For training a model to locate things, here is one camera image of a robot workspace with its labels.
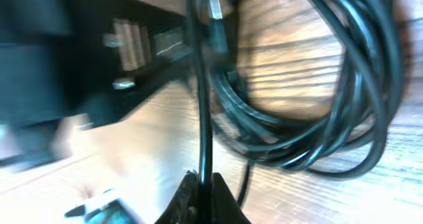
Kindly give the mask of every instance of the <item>cord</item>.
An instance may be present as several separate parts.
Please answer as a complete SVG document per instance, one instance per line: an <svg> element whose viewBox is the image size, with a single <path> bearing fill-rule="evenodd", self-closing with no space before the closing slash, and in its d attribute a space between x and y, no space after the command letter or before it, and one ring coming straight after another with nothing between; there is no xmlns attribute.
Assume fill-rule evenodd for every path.
<svg viewBox="0 0 423 224"><path fill-rule="evenodd" d="M229 1L234 5L239 2ZM223 111L240 136L232 138L215 120L214 132L249 164L290 171L306 170L336 180L356 178L379 162L386 146L388 125L401 103L403 55L399 30L393 18L393 0L310 2L345 47L342 70L328 114L318 120L293 120L259 111L250 105L244 79L232 69L234 66L221 66L220 63L212 66L210 81ZM341 22L329 7L331 3L342 11L345 22ZM200 38L199 34L192 32L196 38ZM374 117L372 127L350 139L353 129L370 116ZM277 141L270 143L265 137L274 137ZM327 172L311 168L321 157L368 143L371 148L366 158L350 170ZM240 205L248 178L249 175L245 175L243 184L246 185L242 186L238 199Z"/></svg>

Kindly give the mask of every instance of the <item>wooden surface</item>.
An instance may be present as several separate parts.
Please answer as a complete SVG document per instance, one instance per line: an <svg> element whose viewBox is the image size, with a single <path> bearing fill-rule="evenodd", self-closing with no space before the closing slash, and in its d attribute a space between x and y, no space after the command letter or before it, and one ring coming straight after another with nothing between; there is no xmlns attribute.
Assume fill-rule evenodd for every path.
<svg viewBox="0 0 423 224"><path fill-rule="evenodd" d="M180 0L146 1L183 11ZM239 66L250 76L256 105L284 116L324 114L342 46L312 5L307 0L245 0L243 10L241 38L253 39L241 40ZM423 97L419 91L423 89L423 0L397 0L395 12L403 32L407 90L381 162L367 175L346 182L256 167L243 208L252 223L422 222ZM196 104L177 83L167 86L125 122L91 131L75 131L75 126L69 124L73 132L66 139L75 153L70 160L1 177L3 210L13 213L22 203L25 207L32 204L34 201L25 200L33 198L51 202L57 217L60 210L83 200L86 190L95 193L123 186L143 220L153 223L182 175L197 169ZM366 151L364 147L336 154L316 167L346 169ZM222 173L237 195L244 161L219 142L214 153L215 171ZM20 202L10 205L13 200ZM46 206L36 210L46 212Z"/></svg>

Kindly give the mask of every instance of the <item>wooden floor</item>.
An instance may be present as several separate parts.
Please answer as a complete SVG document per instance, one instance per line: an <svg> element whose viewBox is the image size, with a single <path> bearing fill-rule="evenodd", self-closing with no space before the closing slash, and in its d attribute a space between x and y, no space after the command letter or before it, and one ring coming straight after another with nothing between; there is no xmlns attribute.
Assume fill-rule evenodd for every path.
<svg viewBox="0 0 423 224"><path fill-rule="evenodd" d="M144 1L183 12L183 0ZM422 223L423 0L396 2L407 90L381 162L367 175L347 182L256 167L243 208L252 223ZM324 114L342 55L342 46L324 20L307 0L245 0L243 10L249 13L242 18L239 66L250 77L256 105L284 116ZM10 216L30 210L43 218L36 223L59 223L67 208L119 186L125 187L143 221L153 223L182 175L196 169L196 105L176 83L120 124L77 131L77 122L81 118L70 120L65 130L72 132L62 138L70 144L72 158L23 174L1 174L1 210ZM336 154L316 166L352 167L366 151L364 147ZM236 195L244 161L218 142L214 153L215 170Z"/></svg>

